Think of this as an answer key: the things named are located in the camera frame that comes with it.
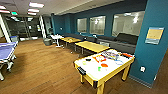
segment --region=poster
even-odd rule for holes
[[[164,28],[149,27],[145,43],[159,44]]]

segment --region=table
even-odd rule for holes
[[[89,41],[78,42],[75,44],[82,47],[82,54],[83,54],[83,48],[86,48],[86,49],[91,50],[96,53],[99,53],[101,51],[104,51],[104,50],[107,50],[110,48],[110,47],[103,46],[103,45],[96,44],[96,43],[89,42]]]
[[[11,71],[11,67],[13,65],[13,59],[16,58],[14,55],[15,47],[17,46],[18,42],[11,42],[11,43],[0,43],[0,69],[3,67],[4,64],[7,64],[7,70]],[[0,71],[0,79],[4,80],[4,77]]]
[[[106,60],[98,63],[94,57],[100,56],[102,53],[74,61],[74,67],[81,75],[81,83],[87,80],[95,89],[97,88],[97,94],[103,94],[105,82],[123,69],[122,80],[126,80],[130,64],[134,61],[133,55],[131,55],[132,57],[130,58],[119,55],[116,60],[105,58]],[[108,67],[102,67],[101,64],[107,64]]]
[[[67,47],[67,43],[75,43],[75,42],[81,41],[80,39],[76,39],[76,38],[72,38],[72,37],[61,38],[61,40],[66,42],[66,47]]]
[[[60,38],[64,38],[64,37],[62,37],[61,35],[51,35],[51,37],[52,37],[52,39],[54,39],[55,40],[55,42],[57,43],[57,46],[56,47],[61,47],[61,45],[59,45],[59,42],[58,42],[58,40],[60,39]]]

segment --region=teal wall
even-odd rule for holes
[[[113,17],[115,14],[123,14],[126,12],[136,12],[136,11],[145,11],[146,0],[126,0],[124,2],[118,2],[110,5],[106,5],[103,7],[83,11],[74,14],[74,24],[75,24],[75,32],[77,32],[77,19],[87,18],[87,34],[90,31],[90,18],[98,17],[98,16],[106,16],[105,19],[105,36],[112,35],[112,25],[113,25]]]
[[[148,0],[145,15],[135,50],[135,62],[131,66],[130,75],[153,84],[168,47],[168,0]],[[158,45],[146,44],[145,39],[149,27],[164,27],[162,38]]]
[[[51,22],[54,34],[64,34],[65,33],[65,17],[62,15],[51,14]]]
[[[66,33],[75,33],[74,31],[74,15],[73,14],[66,14],[64,15],[65,19],[65,32]]]

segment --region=floor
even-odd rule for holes
[[[96,94],[88,82],[80,83],[80,75],[73,66],[79,53],[72,49],[45,46],[42,39],[19,42],[12,72],[2,68],[0,94]],[[148,88],[118,73],[105,83],[104,94],[167,94],[168,54],[165,55],[153,88]]]

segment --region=window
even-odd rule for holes
[[[90,18],[90,33],[104,35],[105,16]]]
[[[77,21],[78,32],[86,33],[86,22],[87,22],[86,18],[78,19],[78,21]]]
[[[112,36],[126,33],[139,36],[145,11],[114,15]]]

